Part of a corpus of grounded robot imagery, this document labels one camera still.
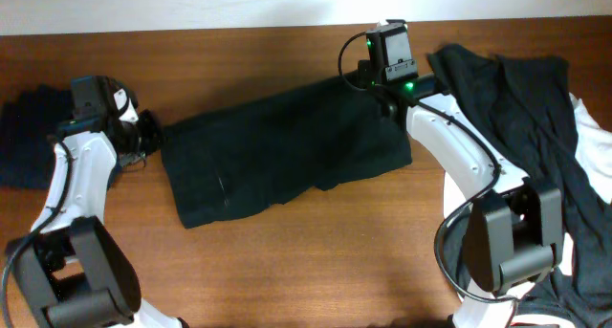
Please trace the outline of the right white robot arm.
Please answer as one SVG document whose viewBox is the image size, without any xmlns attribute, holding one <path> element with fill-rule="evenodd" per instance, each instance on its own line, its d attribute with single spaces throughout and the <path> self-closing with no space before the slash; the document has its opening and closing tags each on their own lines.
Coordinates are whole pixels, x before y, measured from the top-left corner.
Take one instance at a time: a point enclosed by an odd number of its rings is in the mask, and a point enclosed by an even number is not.
<svg viewBox="0 0 612 328">
<path fill-rule="evenodd" d="M 412 61 L 362 60 L 358 82 L 453 179 L 465 203 L 446 214 L 434 237 L 441 273 L 461 297 L 450 327 L 544 326 L 520 318 L 521 300 L 562 259 L 561 194 L 506 160 L 473 126 L 457 99 Z"/>
</svg>

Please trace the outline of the black shorts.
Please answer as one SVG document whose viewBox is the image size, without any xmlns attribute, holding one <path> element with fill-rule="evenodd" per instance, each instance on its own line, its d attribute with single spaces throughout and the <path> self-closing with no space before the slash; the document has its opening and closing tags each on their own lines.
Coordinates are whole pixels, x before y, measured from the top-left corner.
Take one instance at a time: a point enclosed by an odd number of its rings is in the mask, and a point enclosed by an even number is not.
<svg viewBox="0 0 612 328">
<path fill-rule="evenodd" d="M 168 125 L 162 161 L 186 229 L 253 216 L 311 187 L 412 162 L 405 129 L 367 92 L 331 77 Z"/>
</svg>

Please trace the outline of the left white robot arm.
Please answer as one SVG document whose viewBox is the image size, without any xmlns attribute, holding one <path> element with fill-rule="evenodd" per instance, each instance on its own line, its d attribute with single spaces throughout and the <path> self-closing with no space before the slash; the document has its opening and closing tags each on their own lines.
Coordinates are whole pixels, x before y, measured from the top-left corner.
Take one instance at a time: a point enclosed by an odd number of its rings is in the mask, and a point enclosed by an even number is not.
<svg viewBox="0 0 612 328">
<path fill-rule="evenodd" d="M 14 278 L 40 327 L 184 327 L 142 297 L 135 269 L 104 226 L 115 169 L 160 148 L 162 130 L 111 77 L 71 84 L 75 106 L 55 133 L 55 168 L 30 232 L 7 245 L 1 287 Z"/>
</svg>

